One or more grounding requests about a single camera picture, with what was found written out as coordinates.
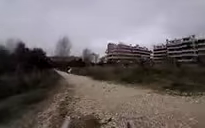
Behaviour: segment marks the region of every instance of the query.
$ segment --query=dirt road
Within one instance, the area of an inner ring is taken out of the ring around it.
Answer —
[[[106,128],[126,128],[127,124],[135,128],[205,127],[205,97],[170,96],[58,73],[73,89],[68,105],[71,118],[94,115]]]

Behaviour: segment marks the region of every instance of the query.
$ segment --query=bare tree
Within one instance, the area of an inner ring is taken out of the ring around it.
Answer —
[[[71,52],[71,42],[68,37],[63,37],[60,39],[56,45],[56,55],[57,56],[69,56]]]
[[[85,48],[83,50],[82,57],[85,62],[91,62],[92,61],[92,51],[88,48]]]

